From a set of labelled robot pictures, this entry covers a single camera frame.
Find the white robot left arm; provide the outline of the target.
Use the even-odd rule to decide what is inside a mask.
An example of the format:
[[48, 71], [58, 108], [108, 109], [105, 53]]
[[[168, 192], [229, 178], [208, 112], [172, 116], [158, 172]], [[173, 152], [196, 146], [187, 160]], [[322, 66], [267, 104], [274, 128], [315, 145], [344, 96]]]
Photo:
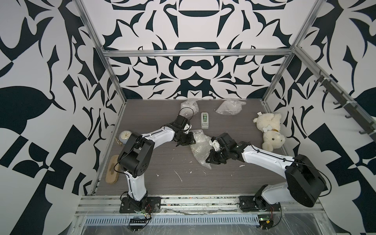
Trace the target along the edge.
[[153, 150], [169, 142], [177, 146], [195, 144], [188, 118], [178, 115], [176, 119], [156, 131], [139, 134], [134, 132], [129, 137], [118, 156], [119, 173], [124, 174], [128, 184], [128, 196], [136, 202], [147, 197], [145, 172], [149, 167]]

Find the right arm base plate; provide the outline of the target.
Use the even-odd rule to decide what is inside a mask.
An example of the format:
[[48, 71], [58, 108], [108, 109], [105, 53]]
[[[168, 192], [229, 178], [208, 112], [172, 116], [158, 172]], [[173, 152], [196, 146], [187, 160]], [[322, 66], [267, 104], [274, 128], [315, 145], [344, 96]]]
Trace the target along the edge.
[[243, 212], [280, 211], [280, 204], [268, 204], [261, 196], [239, 196], [239, 208]]

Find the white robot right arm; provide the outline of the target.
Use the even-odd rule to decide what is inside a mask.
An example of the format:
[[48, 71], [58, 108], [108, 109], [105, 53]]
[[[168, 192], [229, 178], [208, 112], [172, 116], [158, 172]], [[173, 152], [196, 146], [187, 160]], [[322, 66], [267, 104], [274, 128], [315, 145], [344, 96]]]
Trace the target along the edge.
[[324, 173], [304, 155], [283, 156], [260, 149], [248, 142], [237, 143], [229, 134], [209, 140], [211, 150], [206, 162], [226, 164], [229, 159], [261, 166], [282, 176], [285, 182], [263, 185], [254, 196], [240, 196], [240, 209], [245, 212], [266, 211], [278, 203], [296, 202], [312, 208], [327, 189]]

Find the bubble wrap sheet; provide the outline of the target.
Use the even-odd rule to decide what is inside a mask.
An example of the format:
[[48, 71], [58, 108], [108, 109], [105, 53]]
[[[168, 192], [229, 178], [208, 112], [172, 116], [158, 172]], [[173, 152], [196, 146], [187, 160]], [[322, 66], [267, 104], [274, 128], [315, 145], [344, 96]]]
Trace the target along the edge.
[[179, 115], [184, 117], [191, 117], [199, 112], [199, 107], [196, 99], [189, 99], [181, 103], [181, 111]]
[[220, 115], [234, 116], [242, 111], [244, 105], [246, 105], [244, 101], [229, 99], [225, 100], [215, 112]]
[[195, 139], [195, 144], [190, 145], [193, 156], [200, 165], [212, 169], [210, 164], [206, 162], [212, 149], [212, 146], [209, 144], [211, 137], [205, 135], [202, 129], [193, 130], [192, 133]]

